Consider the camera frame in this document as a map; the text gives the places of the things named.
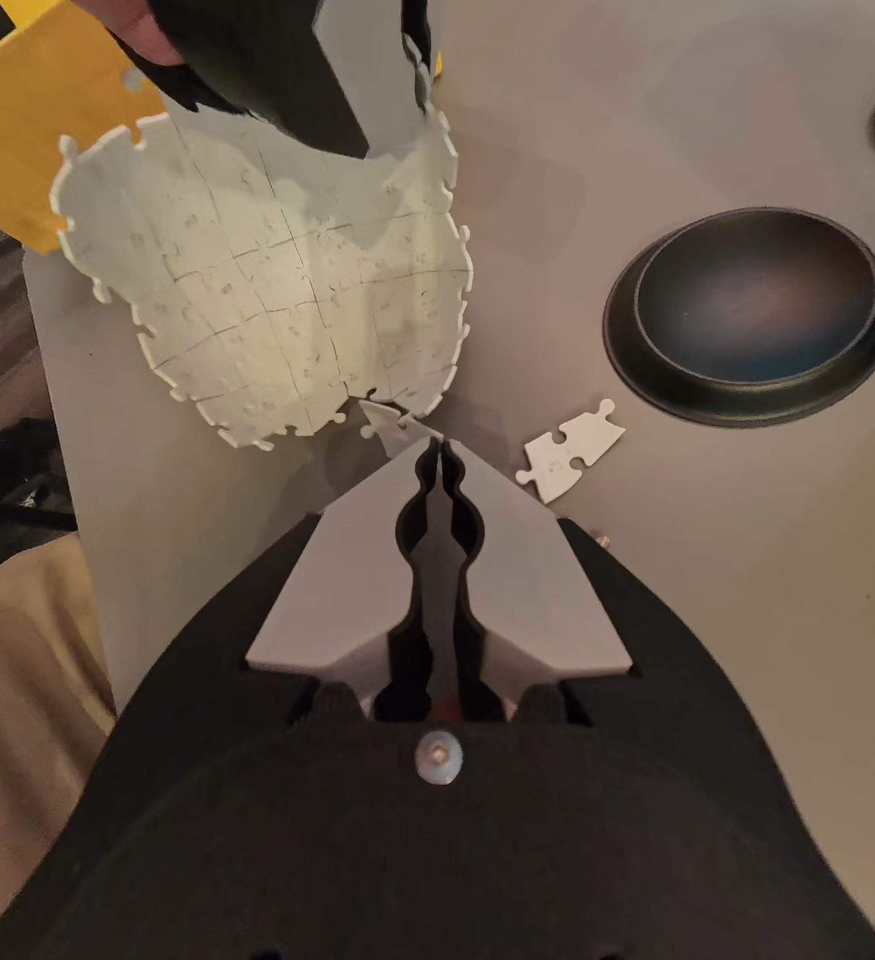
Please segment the dark clutter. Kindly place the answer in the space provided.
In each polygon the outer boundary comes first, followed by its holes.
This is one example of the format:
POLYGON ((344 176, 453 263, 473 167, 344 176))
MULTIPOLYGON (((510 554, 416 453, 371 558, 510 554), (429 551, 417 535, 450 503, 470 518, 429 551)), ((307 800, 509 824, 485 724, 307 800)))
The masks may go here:
POLYGON ((79 529, 72 510, 41 504, 42 495, 69 497, 59 433, 50 418, 25 417, 0 430, 0 526, 70 534, 79 529))

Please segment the partly built puzzle ball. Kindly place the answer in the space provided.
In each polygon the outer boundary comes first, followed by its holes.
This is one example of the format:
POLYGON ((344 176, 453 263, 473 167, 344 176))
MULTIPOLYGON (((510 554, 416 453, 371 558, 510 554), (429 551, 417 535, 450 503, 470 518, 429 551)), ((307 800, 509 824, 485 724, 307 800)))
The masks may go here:
POLYGON ((355 159, 163 101, 138 140, 115 126, 81 150, 61 135, 48 203, 65 258, 100 302, 130 306, 171 396, 234 449, 312 436, 351 399, 429 416, 474 277, 444 114, 429 103, 408 150, 355 159))

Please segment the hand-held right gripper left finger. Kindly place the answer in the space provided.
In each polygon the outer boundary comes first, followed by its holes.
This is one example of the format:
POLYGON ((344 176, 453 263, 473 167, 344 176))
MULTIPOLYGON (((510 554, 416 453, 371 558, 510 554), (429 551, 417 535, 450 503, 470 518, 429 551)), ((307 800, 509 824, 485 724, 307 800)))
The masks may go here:
POLYGON ((427 683, 414 552, 439 441, 422 438, 320 514, 247 653, 248 667, 342 683, 368 712, 402 674, 427 683))

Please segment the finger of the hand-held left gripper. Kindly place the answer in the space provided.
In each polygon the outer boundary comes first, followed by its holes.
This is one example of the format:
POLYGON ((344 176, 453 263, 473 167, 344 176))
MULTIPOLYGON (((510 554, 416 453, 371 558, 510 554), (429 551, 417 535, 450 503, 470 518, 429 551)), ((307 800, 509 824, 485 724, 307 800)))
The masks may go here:
POLYGON ((425 111, 432 101, 435 47, 429 1, 402 1, 401 35, 407 58, 414 67, 414 95, 425 111))

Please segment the black round ball stand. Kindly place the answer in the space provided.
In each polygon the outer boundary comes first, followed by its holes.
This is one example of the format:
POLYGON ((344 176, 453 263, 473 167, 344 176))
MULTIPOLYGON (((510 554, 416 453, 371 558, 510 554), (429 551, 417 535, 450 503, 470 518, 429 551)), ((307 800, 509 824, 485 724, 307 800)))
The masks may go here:
POLYGON ((602 339, 628 389, 679 420, 733 429, 799 421, 875 372, 875 254, 807 211, 723 211, 627 265, 602 339))

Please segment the person's left hand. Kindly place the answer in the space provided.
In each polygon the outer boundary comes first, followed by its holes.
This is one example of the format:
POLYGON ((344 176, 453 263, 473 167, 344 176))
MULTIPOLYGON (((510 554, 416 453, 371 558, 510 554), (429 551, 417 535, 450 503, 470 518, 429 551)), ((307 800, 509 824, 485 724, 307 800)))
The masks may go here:
POLYGON ((147 1, 74 1, 117 40, 156 66, 180 66, 183 57, 161 30, 147 1))

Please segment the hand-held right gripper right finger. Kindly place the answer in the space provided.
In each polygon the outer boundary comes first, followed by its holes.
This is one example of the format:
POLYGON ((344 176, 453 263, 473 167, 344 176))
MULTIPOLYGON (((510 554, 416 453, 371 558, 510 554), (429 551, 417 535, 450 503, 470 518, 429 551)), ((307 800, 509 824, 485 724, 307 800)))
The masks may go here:
POLYGON ((457 440, 441 444, 463 553, 453 643, 463 717, 506 717, 528 689, 633 666, 558 518, 457 440))

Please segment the yellow cardboard box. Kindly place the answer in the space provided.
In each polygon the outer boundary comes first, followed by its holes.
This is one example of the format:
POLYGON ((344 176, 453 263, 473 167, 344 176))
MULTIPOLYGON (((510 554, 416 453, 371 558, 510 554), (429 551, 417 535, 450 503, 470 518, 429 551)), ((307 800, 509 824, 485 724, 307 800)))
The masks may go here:
POLYGON ((72 2, 0 1, 0 230, 47 254, 63 222, 50 206, 59 140, 80 150, 165 111, 157 88, 134 78, 106 29, 72 2))

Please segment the joined pair of puzzle pieces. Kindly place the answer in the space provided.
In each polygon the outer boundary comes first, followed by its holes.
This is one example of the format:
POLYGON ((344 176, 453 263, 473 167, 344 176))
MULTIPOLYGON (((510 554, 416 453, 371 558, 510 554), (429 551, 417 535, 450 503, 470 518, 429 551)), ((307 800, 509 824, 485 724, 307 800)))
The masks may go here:
POLYGON ((614 402, 605 398, 596 412, 579 414, 558 426, 561 439, 546 433, 527 442, 528 468, 516 472, 516 483, 532 484, 545 505, 563 497, 583 476, 579 464, 594 466, 625 434, 625 428, 609 420, 614 410, 614 402))

